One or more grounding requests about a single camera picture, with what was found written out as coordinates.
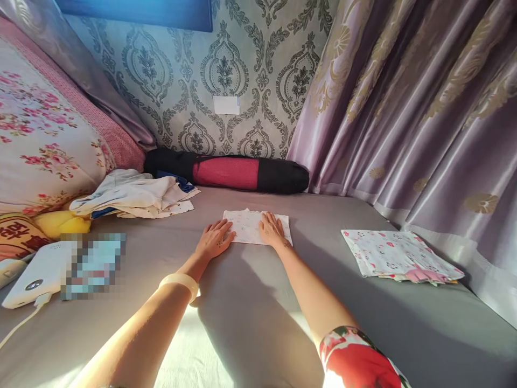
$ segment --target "red and black bag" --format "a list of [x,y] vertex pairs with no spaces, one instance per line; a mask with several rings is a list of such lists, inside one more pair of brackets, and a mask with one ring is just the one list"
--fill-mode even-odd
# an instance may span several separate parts
[[144,171],[157,176],[169,172],[201,186],[277,194],[303,192],[309,173],[296,162],[242,155],[203,156],[158,148],[147,153]]

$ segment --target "charging cable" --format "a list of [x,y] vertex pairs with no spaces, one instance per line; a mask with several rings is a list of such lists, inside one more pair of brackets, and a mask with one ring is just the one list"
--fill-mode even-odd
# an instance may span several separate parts
[[38,311],[40,311],[41,308],[45,304],[48,303],[48,301],[50,300],[51,297],[52,297],[52,293],[46,293],[46,294],[42,294],[36,298],[36,302],[34,302],[34,306],[36,307],[36,310],[31,315],[29,315],[27,318],[25,318],[23,321],[21,321],[19,324],[17,324],[15,326],[15,328],[12,329],[9,334],[7,334],[7,337],[5,337],[2,340],[2,342],[0,342],[0,349],[5,345],[5,343],[8,341],[8,339],[11,338],[11,336],[16,332],[16,330],[18,330],[20,327],[22,327],[29,319],[34,317],[38,313]]

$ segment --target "purple curtain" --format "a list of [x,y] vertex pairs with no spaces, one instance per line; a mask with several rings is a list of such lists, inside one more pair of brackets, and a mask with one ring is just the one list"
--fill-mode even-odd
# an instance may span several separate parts
[[155,139],[117,93],[53,0],[0,0],[0,17],[11,20],[144,150]]
[[342,0],[288,153],[311,192],[420,234],[515,327],[516,15],[512,0]]

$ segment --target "wall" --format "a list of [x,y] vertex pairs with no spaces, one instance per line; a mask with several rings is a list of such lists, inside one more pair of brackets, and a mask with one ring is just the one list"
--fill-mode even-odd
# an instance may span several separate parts
[[[67,16],[158,144],[285,158],[338,0],[212,0],[212,33]],[[213,113],[240,97],[241,115]]]

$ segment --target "gray bed sheet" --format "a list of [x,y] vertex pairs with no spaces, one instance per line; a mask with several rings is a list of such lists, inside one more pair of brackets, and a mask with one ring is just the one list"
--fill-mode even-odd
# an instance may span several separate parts
[[[247,207],[290,217],[300,256],[413,387],[517,386],[517,331],[465,287],[361,277],[340,230],[395,229],[365,202],[201,190],[192,199],[195,210],[185,214],[95,221],[94,232],[127,235],[117,285],[91,300],[61,302],[55,295],[0,351],[0,386],[67,387],[192,253],[203,228],[224,210]],[[272,248],[232,244],[210,264],[200,289],[155,387],[321,387],[323,371],[309,328]],[[1,299],[8,290],[0,292]],[[0,310],[0,337],[32,311]]]

